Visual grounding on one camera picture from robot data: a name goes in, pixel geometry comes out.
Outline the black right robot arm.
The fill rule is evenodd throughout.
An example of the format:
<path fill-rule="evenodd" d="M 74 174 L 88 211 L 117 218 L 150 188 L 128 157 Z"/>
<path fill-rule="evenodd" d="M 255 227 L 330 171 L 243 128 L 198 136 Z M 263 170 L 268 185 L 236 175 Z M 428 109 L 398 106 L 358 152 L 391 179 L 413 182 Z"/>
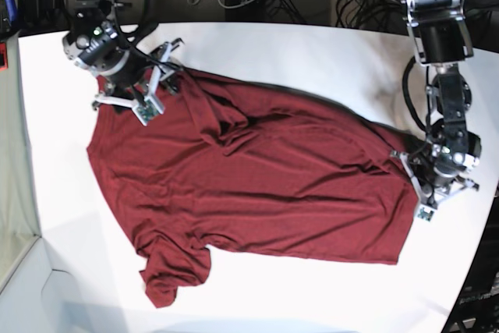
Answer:
<path fill-rule="evenodd" d="M 157 90 L 178 91 L 172 76 L 182 67 L 173 61 L 172 52 L 182 40 L 166 41 L 150 53 L 141 51 L 139 42 L 158 24 L 142 18 L 134 30 L 125 32 L 119 10 L 129 7 L 131 3 L 120 0 L 75 0 L 73 21 L 62 44 L 68 60 L 103 81 L 93 109 L 110 105 L 116 112 L 130 110 L 147 124 L 165 111 Z M 149 7 L 150 0 L 143 0 L 144 14 Z"/>

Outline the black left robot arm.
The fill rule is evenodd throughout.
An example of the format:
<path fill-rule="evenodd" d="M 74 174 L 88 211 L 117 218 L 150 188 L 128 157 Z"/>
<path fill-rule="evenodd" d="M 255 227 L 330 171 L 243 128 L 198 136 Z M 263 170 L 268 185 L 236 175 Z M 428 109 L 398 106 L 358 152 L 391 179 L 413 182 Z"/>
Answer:
<path fill-rule="evenodd" d="M 465 23 L 465 0 L 400 2 L 415 45 L 402 76 L 402 93 L 425 138 L 417 151 L 394 151 L 392 156 L 402 162 L 416 192 L 415 216 L 429 221 L 445 200 L 467 189 L 479 189 L 465 177 L 480 163 L 482 147 L 480 138 L 467 129 L 465 116 L 472 94 L 458 67 L 473 56 L 472 38 Z M 435 70 L 435 76 L 426 79 L 425 119 L 417 115 L 409 94 L 409 74 L 416 64 Z"/>

